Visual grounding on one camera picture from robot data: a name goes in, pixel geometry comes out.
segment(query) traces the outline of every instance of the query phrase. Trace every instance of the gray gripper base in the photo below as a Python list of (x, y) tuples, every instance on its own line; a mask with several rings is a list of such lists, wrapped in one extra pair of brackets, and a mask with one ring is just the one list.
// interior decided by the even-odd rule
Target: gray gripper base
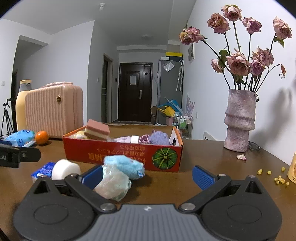
[(113, 214), (99, 216), (77, 241), (218, 241), (197, 216), (182, 214), (172, 204), (122, 205)]

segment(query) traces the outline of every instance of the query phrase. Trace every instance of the pumpkin illustration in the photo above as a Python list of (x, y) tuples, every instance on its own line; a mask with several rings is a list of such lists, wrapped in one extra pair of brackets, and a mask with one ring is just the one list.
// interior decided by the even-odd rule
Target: pumpkin illustration
[(177, 162), (177, 153), (171, 148), (161, 148), (157, 150), (153, 157), (153, 165), (161, 170), (172, 168)]

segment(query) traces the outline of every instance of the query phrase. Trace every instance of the refrigerator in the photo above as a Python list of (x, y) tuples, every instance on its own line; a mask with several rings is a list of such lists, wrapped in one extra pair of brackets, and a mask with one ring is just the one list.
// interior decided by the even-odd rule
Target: refrigerator
[[(169, 100), (176, 100), (179, 106), (182, 107), (183, 86), (181, 91), (179, 91), (181, 80), (176, 91), (181, 63), (174, 61), (175, 66), (167, 72), (163, 67), (167, 62), (168, 60), (158, 61), (157, 106), (165, 104), (167, 102), (166, 97)], [(159, 110), (157, 111), (156, 123), (166, 124), (165, 116)]]

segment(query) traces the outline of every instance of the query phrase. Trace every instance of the glasses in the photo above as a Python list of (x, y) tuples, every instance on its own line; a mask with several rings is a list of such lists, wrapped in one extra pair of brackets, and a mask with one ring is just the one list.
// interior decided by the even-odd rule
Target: glasses
[(260, 146), (258, 146), (255, 142), (249, 141), (248, 148), (250, 150), (260, 151)]

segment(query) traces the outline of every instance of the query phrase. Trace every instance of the orange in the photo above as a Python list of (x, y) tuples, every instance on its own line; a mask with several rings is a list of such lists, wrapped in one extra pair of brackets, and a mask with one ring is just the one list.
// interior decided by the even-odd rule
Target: orange
[(39, 131), (35, 135), (35, 141), (38, 145), (44, 145), (48, 142), (48, 134), (46, 131)]

